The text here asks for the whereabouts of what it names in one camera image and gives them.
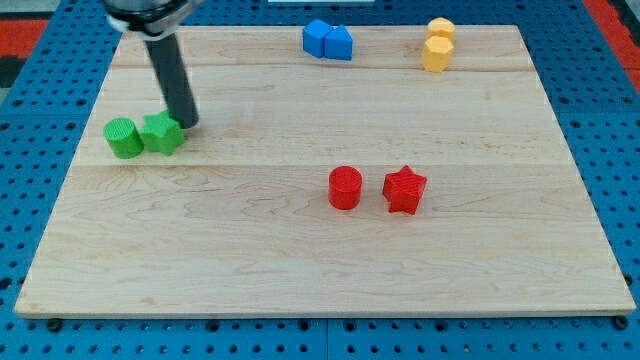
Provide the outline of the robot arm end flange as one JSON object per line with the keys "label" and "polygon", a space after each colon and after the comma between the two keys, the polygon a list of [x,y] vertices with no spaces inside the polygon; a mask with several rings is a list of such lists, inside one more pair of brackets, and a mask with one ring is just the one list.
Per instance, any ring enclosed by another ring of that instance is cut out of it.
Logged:
{"label": "robot arm end flange", "polygon": [[122,33],[158,41],[176,32],[204,0],[102,0],[108,23]]}

